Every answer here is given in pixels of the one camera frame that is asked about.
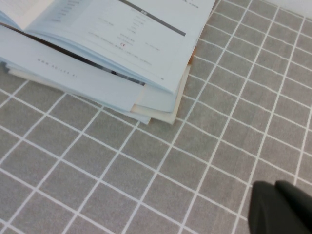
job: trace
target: black object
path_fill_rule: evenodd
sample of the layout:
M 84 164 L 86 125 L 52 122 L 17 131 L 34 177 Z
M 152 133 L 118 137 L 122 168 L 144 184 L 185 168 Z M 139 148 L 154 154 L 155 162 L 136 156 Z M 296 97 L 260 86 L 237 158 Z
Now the black object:
M 312 197 L 286 181 L 253 184 L 251 234 L 312 234 Z

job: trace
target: tiled floor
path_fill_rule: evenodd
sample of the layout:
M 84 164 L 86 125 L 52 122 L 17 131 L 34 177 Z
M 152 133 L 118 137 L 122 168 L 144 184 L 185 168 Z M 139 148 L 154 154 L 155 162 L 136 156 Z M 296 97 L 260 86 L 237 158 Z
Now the tiled floor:
M 312 195 L 312 21 L 262 1 L 218 3 L 173 126 L 0 88 L 1 233 L 247 234 L 255 180 Z

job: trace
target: printed page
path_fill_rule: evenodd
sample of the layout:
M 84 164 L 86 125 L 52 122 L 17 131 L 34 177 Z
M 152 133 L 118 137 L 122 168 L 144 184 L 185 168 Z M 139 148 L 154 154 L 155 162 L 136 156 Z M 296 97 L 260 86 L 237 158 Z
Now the printed page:
M 73 59 L 1 25 L 0 58 L 58 86 L 123 111 L 131 110 L 143 90 L 142 85 Z
M 0 0 L 0 11 L 21 30 L 33 22 L 54 0 Z
M 175 92 L 215 0 L 63 0 L 31 28 Z

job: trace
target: black stripe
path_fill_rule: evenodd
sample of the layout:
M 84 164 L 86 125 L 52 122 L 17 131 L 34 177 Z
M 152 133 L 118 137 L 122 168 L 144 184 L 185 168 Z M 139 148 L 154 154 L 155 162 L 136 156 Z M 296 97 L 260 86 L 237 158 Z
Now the black stripe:
M 137 10 L 137 11 L 143 13 L 143 14 L 146 15 L 147 17 L 149 17 L 149 18 L 155 20 L 156 22 L 158 22 L 158 23 L 164 25 L 165 27 L 167 27 L 167 28 L 169 28 L 169 29 L 175 31 L 176 33 L 179 33 L 179 34 L 182 35 L 182 36 L 185 36 L 185 35 L 186 35 L 186 33 L 182 32 L 181 30 L 178 30 L 177 28 L 173 27 L 172 25 L 170 25 L 170 24 L 168 24 L 168 23 L 162 21 L 161 19 L 159 19 L 159 18 L 157 18 L 157 17 L 155 17 L 155 16 L 153 16 L 153 15 L 151 15 L 150 13 L 144 11 L 143 9 L 141 9 L 141 8 L 135 6 L 135 5 L 133 5 L 132 3 L 128 2 L 127 0 L 118 0 L 118 1 L 120 1 L 120 2 L 122 2 L 122 3 L 124 3 L 124 4 L 128 5 L 128 6 L 130 6 L 131 8 L 133 8 L 133 9 L 135 9 L 135 10 Z

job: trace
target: paper stack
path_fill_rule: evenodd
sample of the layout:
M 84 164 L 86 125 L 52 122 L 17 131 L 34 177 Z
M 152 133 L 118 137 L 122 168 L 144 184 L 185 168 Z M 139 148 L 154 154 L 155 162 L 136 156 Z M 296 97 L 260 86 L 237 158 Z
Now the paper stack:
M 173 124 L 214 0 L 2 0 L 9 73 Z

